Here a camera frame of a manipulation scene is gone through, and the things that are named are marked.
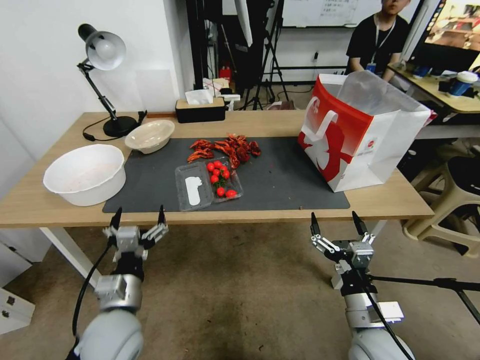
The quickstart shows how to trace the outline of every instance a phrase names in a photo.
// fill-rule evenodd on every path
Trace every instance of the white plastic bowl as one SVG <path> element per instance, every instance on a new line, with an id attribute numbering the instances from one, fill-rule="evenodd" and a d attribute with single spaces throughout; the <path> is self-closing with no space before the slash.
<path id="1" fill-rule="evenodd" d="M 125 137 L 125 145 L 144 154 L 151 154 L 167 145 L 174 130 L 175 124 L 170 120 L 147 122 Z"/>
<path id="2" fill-rule="evenodd" d="M 95 144 L 60 156 L 46 169 L 43 185 L 69 203 L 102 203 L 124 186 L 124 155 L 115 146 Z"/>

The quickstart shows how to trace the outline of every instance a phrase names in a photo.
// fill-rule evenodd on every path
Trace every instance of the desk lamp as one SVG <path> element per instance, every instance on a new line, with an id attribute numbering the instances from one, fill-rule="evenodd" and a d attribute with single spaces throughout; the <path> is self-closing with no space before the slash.
<path id="1" fill-rule="evenodd" d="M 110 119 L 103 125 L 103 132 L 110 137 L 120 138 L 135 129 L 139 123 L 130 116 L 116 116 L 116 109 L 112 103 L 97 89 L 89 76 L 95 68 L 99 70 L 113 70 L 125 58 L 127 51 L 124 41 L 117 35 L 107 31 L 97 31 L 89 24 L 78 27 L 78 35 L 85 42 L 87 58 L 77 67 L 85 75 L 86 80 L 93 88 L 103 107 L 110 114 Z"/>

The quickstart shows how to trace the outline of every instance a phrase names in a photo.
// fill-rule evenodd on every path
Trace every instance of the gray table mat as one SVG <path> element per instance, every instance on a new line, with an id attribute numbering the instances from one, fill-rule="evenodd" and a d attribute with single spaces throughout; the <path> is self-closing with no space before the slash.
<path id="1" fill-rule="evenodd" d="M 157 212 L 163 204 L 168 212 L 179 211 L 175 169 L 187 163 L 195 138 L 174 138 L 161 150 L 144 155 L 132 151 L 125 163 L 126 182 L 107 200 L 104 213 L 121 206 L 124 213 Z M 239 166 L 237 174 L 244 195 L 213 203 L 199 211 L 348 209 L 343 192 L 332 192 L 312 161 L 297 144 L 296 137 L 257 137 L 261 156 Z M 215 152 L 215 157 L 223 154 Z"/>

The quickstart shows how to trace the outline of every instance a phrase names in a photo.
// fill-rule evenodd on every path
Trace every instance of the tissue box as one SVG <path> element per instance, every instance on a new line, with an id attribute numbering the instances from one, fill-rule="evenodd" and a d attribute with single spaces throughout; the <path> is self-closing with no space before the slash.
<path id="1" fill-rule="evenodd" d="M 189 105 L 187 100 L 177 100 L 175 105 L 176 118 L 183 123 L 201 123 L 225 120 L 225 102 L 221 97 L 214 97 L 213 103 Z"/>

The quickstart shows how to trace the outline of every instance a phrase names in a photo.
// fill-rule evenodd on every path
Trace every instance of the id badge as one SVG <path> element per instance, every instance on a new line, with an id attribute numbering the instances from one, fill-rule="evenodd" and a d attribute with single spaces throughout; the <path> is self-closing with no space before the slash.
<path id="1" fill-rule="evenodd" d="M 365 70 L 368 70 L 369 72 L 372 72 L 375 74 L 375 68 L 377 67 L 377 64 L 374 63 L 374 62 L 370 62 L 367 66 L 366 66 L 366 69 Z"/>

